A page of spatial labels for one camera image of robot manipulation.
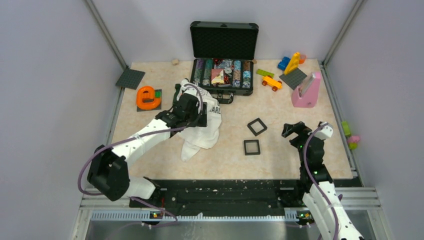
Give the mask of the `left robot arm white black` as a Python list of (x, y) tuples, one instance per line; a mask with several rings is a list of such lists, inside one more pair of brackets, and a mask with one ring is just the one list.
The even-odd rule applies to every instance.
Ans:
[(137, 197), (149, 207), (160, 202), (156, 185), (147, 177), (131, 177), (130, 167), (151, 148), (188, 129), (207, 126), (208, 103), (200, 95), (183, 93), (129, 138), (99, 146), (90, 158), (87, 181), (110, 201)]

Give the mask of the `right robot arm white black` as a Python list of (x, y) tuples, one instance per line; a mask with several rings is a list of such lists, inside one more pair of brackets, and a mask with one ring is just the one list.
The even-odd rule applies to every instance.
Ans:
[(297, 136), (289, 140), (300, 159), (300, 179), (293, 192), (293, 200), (306, 206), (317, 226), (320, 240), (362, 240), (364, 236), (346, 213), (334, 180), (324, 164), (325, 140), (330, 139), (334, 129), (321, 121), (315, 130), (302, 121), (283, 126), (282, 137)]

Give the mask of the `white and green garment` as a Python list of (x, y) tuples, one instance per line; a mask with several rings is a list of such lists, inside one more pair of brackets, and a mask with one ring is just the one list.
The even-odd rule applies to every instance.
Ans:
[(176, 99), (179, 100), (185, 95), (195, 96), (201, 101), (203, 116), (198, 120), (197, 126), (188, 127), (177, 134), (184, 140), (180, 154), (180, 159), (184, 162), (190, 160), (201, 149), (210, 149), (217, 143), (222, 123), (220, 104), (211, 93), (185, 78), (181, 81)]

